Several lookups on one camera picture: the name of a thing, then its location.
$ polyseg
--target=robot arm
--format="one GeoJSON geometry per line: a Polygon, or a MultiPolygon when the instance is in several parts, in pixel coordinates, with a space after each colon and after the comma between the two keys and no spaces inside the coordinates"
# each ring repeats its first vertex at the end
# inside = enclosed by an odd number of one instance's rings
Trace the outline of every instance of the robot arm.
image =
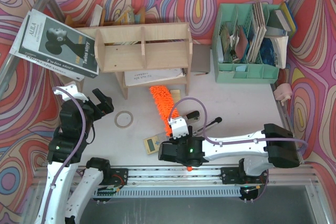
{"type": "Polygon", "coordinates": [[[104,179],[108,180],[111,177],[110,162],[106,159],[92,158],[87,162],[87,169],[80,184],[68,200],[73,176],[78,168],[81,154],[87,146],[86,139],[93,122],[113,112],[114,107],[112,99],[103,95],[99,89],[92,91],[101,102],[96,106],[90,98],[78,92],[75,83],[70,83],[68,86],[60,88],[69,92],[83,109],[86,119],[85,135],[80,147],[74,153],[70,162],[60,171],[55,184],[52,185],[52,181],[60,167],[77,145],[82,131],[82,119],[76,105],[66,94],[55,91],[55,94],[62,94],[65,102],[59,114],[61,125],[55,130],[54,137],[48,146],[47,184],[35,224],[78,224],[94,190],[104,179]]]}
{"type": "Polygon", "coordinates": [[[160,145],[159,160],[198,167],[222,157],[243,156],[245,158],[239,165],[247,176],[259,176],[272,167],[293,168],[300,165],[294,142],[259,141],[265,138],[293,138],[291,132],[274,124],[265,124],[264,130],[247,135],[210,138],[214,144],[203,137],[193,137],[192,128],[183,118],[171,120],[170,125],[173,137],[160,145]]]}

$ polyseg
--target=swirl pattern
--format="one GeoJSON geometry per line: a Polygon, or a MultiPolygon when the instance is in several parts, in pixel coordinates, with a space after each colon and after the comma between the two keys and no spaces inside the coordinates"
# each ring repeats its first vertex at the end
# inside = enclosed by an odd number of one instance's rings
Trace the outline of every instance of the swirl pattern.
{"type": "Polygon", "coordinates": [[[288,111],[297,137],[308,142],[304,158],[328,192],[336,219],[336,8],[335,0],[301,0],[298,32],[288,51],[286,77],[293,97],[288,111]]]}
{"type": "MultiPolygon", "coordinates": [[[[0,0],[0,65],[35,0],[0,0]]],[[[114,20],[131,5],[146,8],[146,21],[189,22],[193,39],[210,44],[220,3],[256,0],[57,0],[65,14],[84,22],[95,4],[114,20]]],[[[279,4],[284,0],[261,0],[279,4]]],[[[336,11],[335,0],[301,0],[294,11],[299,26],[288,50],[288,110],[297,137],[309,142],[304,158],[318,171],[336,209],[336,11]]],[[[51,72],[21,61],[0,101],[0,223],[18,223],[34,171],[46,157],[58,121],[60,101],[51,91],[60,85],[51,72]]]]}

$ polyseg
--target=cable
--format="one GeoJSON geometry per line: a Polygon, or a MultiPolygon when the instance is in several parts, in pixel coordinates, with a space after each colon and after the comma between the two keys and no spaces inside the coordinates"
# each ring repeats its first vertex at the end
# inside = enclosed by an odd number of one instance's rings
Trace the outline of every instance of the cable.
{"type": "Polygon", "coordinates": [[[82,174],[82,173],[80,173],[80,172],[77,171],[77,170],[76,170],[76,173],[77,173],[81,178],[83,178],[83,174],[82,174]]]}
{"type": "Polygon", "coordinates": [[[61,165],[61,167],[58,169],[57,173],[54,176],[54,179],[52,180],[51,184],[50,184],[50,189],[47,195],[47,199],[46,199],[46,203],[44,206],[44,210],[43,210],[43,215],[42,215],[42,221],[41,224],[44,224],[46,222],[46,215],[47,215],[47,211],[48,211],[48,207],[49,207],[49,203],[50,203],[50,198],[51,198],[51,194],[52,194],[52,190],[53,190],[53,186],[56,187],[56,181],[57,178],[59,176],[59,174],[61,173],[62,169],[67,165],[67,163],[71,160],[71,158],[74,156],[74,154],[76,153],[76,151],[78,150],[79,146],[81,145],[83,138],[84,138],[84,134],[85,134],[85,129],[86,129],[86,121],[85,121],[85,114],[83,109],[81,108],[80,104],[78,103],[78,101],[71,95],[69,94],[69,92],[65,91],[64,89],[58,88],[58,87],[53,87],[52,89],[53,91],[59,90],[61,92],[63,92],[64,94],[66,94],[68,97],[70,97],[72,99],[72,101],[75,103],[75,105],[77,106],[80,116],[82,118],[82,132],[80,134],[79,140],[77,145],[75,146],[75,148],[72,150],[72,152],[70,153],[70,155],[67,157],[67,159],[63,162],[63,164],[61,165]]]}
{"type": "MultiPolygon", "coordinates": [[[[169,117],[168,117],[168,121],[171,120],[173,111],[177,107],[177,105],[179,105],[181,102],[186,101],[186,100],[196,101],[196,102],[198,102],[202,106],[203,111],[204,111],[204,125],[203,125],[202,135],[203,135],[203,137],[209,143],[214,144],[214,145],[229,145],[229,144],[253,143],[255,141],[254,139],[243,140],[243,141],[233,141],[233,142],[220,142],[220,141],[217,142],[217,141],[212,141],[210,138],[208,138],[205,135],[206,122],[208,120],[208,114],[207,114],[206,108],[205,108],[204,104],[199,99],[196,99],[196,98],[193,98],[193,97],[185,97],[185,98],[179,100],[177,103],[175,103],[174,106],[173,106],[173,108],[172,108],[172,110],[170,111],[170,114],[169,114],[169,117]]],[[[291,141],[291,142],[296,142],[296,143],[303,144],[303,146],[301,148],[299,148],[298,151],[304,151],[307,148],[307,146],[308,146],[308,143],[306,141],[301,140],[301,139],[297,139],[297,138],[285,138],[285,137],[279,137],[279,138],[258,138],[256,140],[257,140],[257,142],[263,142],[263,141],[291,141]]]]}
{"type": "Polygon", "coordinates": [[[92,144],[94,142],[94,139],[96,138],[96,131],[95,131],[94,125],[92,125],[92,130],[93,130],[93,139],[92,139],[92,141],[90,143],[87,143],[88,145],[92,144]]]}
{"type": "Polygon", "coordinates": [[[117,177],[117,178],[119,178],[119,179],[120,179],[120,184],[121,184],[121,185],[125,185],[124,180],[123,180],[119,175],[114,174],[114,175],[112,175],[112,177],[117,177]]]}
{"type": "Polygon", "coordinates": [[[205,108],[204,104],[203,104],[199,99],[196,99],[196,98],[193,98],[193,97],[185,97],[185,98],[180,99],[177,103],[174,104],[172,110],[170,111],[170,114],[169,114],[169,117],[168,117],[168,121],[170,122],[170,119],[172,118],[173,111],[175,110],[175,108],[177,107],[177,105],[179,105],[181,102],[186,101],[186,100],[193,100],[193,101],[196,101],[196,102],[198,102],[198,103],[202,106],[203,111],[204,111],[204,124],[203,124],[202,135],[203,135],[203,137],[204,137],[209,143],[212,143],[212,144],[215,144],[215,145],[219,145],[219,142],[212,141],[210,138],[208,138],[208,137],[205,135],[206,122],[208,121],[208,113],[207,113],[207,111],[206,111],[206,108],[205,108]]]}
{"type": "Polygon", "coordinates": [[[253,200],[253,202],[256,201],[256,200],[259,200],[259,199],[262,197],[262,195],[264,195],[264,193],[265,193],[265,191],[266,191],[266,186],[267,186],[267,184],[268,184],[268,177],[269,177],[269,170],[267,170],[266,181],[265,181],[265,184],[264,184],[263,191],[261,192],[260,195],[258,194],[258,197],[255,198],[255,199],[253,200]]]}

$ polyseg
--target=wooden bookshelf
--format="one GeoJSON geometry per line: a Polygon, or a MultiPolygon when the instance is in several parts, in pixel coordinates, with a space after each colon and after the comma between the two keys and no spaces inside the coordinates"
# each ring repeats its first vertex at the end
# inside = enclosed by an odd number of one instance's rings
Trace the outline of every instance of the wooden bookshelf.
{"type": "Polygon", "coordinates": [[[138,86],[184,84],[188,94],[192,61],[189,23],[141,24],[78,28],[95,38],[95,56],[101,72],[115,72],[127,99],[124,72],[184,68],[186,76],[138,86]]]}

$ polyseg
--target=orange brush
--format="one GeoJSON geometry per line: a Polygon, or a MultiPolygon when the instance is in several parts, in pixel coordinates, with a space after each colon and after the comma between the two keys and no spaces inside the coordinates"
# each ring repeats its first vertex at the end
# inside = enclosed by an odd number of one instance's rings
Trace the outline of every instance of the orange brush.
{"type": "MultiPolygon", "coordinates": [[[[170,111],[174,107],[174,102],[172,95],[165,86],[153,86],[150,87],[151,94],[153,95],[156,107],[158,108],[161,119],[164,122],[166,135],[170,136],[172,134],[172,129],[168,123],[168,117],[170,111]]],[[[180,115],[178,114],[177,109],[173,111],[172,118],[177,118],[180,115]]]]}

